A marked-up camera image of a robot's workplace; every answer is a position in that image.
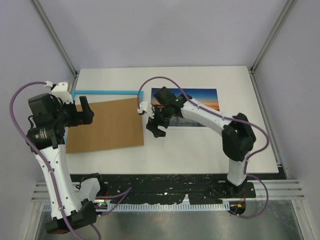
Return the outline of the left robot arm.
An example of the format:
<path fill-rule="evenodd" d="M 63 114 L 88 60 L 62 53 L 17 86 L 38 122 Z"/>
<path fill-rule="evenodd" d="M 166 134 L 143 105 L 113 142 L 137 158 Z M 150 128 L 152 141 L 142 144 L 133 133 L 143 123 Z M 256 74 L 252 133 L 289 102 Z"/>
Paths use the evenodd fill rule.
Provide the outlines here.
<path fill-rule="evenodd" d="M 49 192 L 51 221 L 44 225 L 48 234 L 65 234 L 97 221 L 94 200 L 107 193 L 105 184 L 94 173 L 80 185 L 72 184 L 66 160 L 66 127 L 89 125 L 94 113 L 85 96 L 80 97 L 81 111 L 73 100 L 63 102 L 53 94 L 43 93 L 28 100 L 34 124 L 27 132 Z"/>

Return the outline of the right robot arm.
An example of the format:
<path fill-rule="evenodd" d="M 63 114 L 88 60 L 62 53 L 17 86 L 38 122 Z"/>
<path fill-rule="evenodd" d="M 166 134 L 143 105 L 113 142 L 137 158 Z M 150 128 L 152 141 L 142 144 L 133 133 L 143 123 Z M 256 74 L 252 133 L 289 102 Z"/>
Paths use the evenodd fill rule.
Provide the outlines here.
<path fill-rule="evenodd" d="M 190 95 L 174 95 L 165 86 L 155 92 L 153 97 L 157 104 L 151 105 L 146 129 L 155 138 L 165 137 L 166 132 L 159 129 L 159 126 L 167 129 L 172 118 L 180 117 L 195 121 L 219 134 L 222 138 L 222 150 L 229 159 L 226 191 L 231 197 L 242 194 L 247 182 L 245 160 L 256 142 L 252 127 L 246 124 L 246 115 L 238 113 L 232 117 L 224 117 Z"/>

